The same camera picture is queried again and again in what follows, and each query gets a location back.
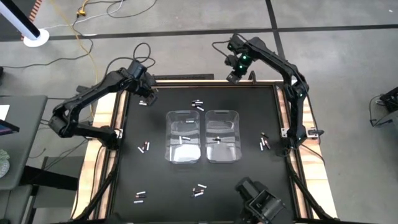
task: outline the gray table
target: gray table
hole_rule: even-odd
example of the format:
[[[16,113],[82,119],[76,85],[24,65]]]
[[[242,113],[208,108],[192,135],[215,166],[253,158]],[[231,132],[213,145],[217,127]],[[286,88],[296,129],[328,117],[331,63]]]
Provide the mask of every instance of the gray table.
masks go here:
[[[0,191],[0,218],[9,220],[11,224],[22,223],[31,192],[31,185]]]
[[[77,189],[77,179],[74,177],[26,166],[46,102],[46,96],[0,97],[0,105],[10,105],[6,121],[20,129],[19,133],[0,136],[0,149],[10,155],[10,169],[0,178],[0,190],[12,190],[25,184]]]

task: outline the clear plastic container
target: clear plastic container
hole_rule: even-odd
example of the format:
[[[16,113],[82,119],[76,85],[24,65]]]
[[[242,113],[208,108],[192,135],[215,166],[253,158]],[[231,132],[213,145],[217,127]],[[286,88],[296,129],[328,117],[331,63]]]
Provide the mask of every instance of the clear plastic container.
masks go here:
[[[238,112],[206,113],[206,154],[210,162],[234,162],[242,158]]]
[[[166,115],[165,158],[174,164],[193,164],[200,158],[200,117],[197,111],[170,111]]]

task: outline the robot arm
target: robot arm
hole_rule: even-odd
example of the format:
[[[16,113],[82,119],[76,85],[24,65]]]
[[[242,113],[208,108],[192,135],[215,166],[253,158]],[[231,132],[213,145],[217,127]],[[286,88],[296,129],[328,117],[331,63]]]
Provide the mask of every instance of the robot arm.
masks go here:
[[[234,34],[228,43],[228,49],[234,55],[227,56],[225,64],[233,67],[227,80],[236,84],[248,71],[253,61],[261,60],[277,70],[284,79],[284,90],[287,101],[290,103],[291,121],[287,131],[287,146],[297,148],[307,138],[307,132],[303,125],[303,103],[308,93],[308,85],[305,77],[297,67],[280,58],[270,51],[266,44],[258,37],[243,42],[239,34]],[[292,85],[292,76],[297,79]]]
[[[145,66],[133,60],[128,69],[120,68],[109,72],[100,83],[55,107],[49,126],[61,138],[70,138],[75,135],[93,137],[109,149],[117,149],[118,137],[114,129],[109,126],[96,128],[79,123],[80,111],[102,96],[122,90],[143,96],[147,106],[150,106],[157,99],[151,88],[155,84],[155,79],[146,71]]]

